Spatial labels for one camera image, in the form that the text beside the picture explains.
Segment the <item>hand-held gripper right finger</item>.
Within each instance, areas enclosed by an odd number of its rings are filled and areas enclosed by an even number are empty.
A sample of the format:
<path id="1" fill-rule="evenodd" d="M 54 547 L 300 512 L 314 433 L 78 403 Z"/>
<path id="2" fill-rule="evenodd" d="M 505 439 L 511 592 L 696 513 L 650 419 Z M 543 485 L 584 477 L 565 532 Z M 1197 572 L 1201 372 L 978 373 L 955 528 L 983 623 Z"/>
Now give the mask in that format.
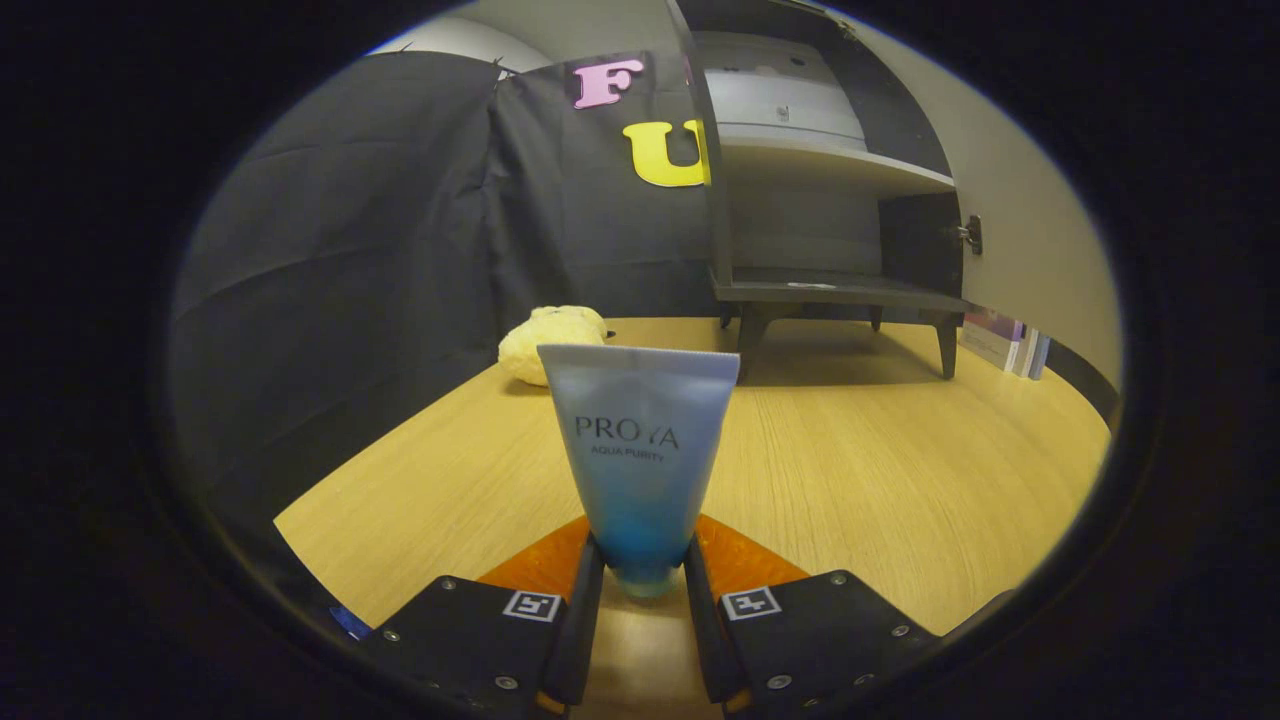
<path id="1" fill-rule="evenodd" d="M 809 573 L 713 518 L 684 559 L 710 701 L 727 716 L 869 716 L 941 638 L 854 573 Z"/>

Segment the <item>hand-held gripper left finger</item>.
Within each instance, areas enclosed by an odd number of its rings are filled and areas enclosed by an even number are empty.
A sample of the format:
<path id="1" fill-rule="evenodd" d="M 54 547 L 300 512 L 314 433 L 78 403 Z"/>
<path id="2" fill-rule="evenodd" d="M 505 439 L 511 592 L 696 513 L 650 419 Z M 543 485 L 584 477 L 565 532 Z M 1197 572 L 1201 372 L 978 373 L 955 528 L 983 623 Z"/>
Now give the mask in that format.
<path id="1" fill-rule="evenodd" d="M 438 577 L 360 648 L 430 719 L 566 719 L 585 694 L 604 569 L 577 518 L 476 580 Z"/>

